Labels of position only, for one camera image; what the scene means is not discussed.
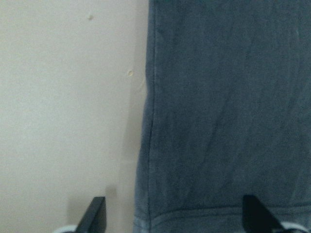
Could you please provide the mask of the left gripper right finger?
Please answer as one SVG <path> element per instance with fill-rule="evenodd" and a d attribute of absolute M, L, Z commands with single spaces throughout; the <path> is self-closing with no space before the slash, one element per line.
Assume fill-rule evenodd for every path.
<path fill-rule="evenodd" d="M 282 233 L 285 228 L 254 195 L 242 198 L 242 226 L 246 233 Z"/>

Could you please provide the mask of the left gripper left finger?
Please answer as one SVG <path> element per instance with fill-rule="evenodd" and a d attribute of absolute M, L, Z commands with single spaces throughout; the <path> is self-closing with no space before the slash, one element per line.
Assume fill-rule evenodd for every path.
<path fill-rule="evenodd" d="M 105 197 L 94 197 L 80 220 L 76 233 L 105 233 L 107 228 Z"/>

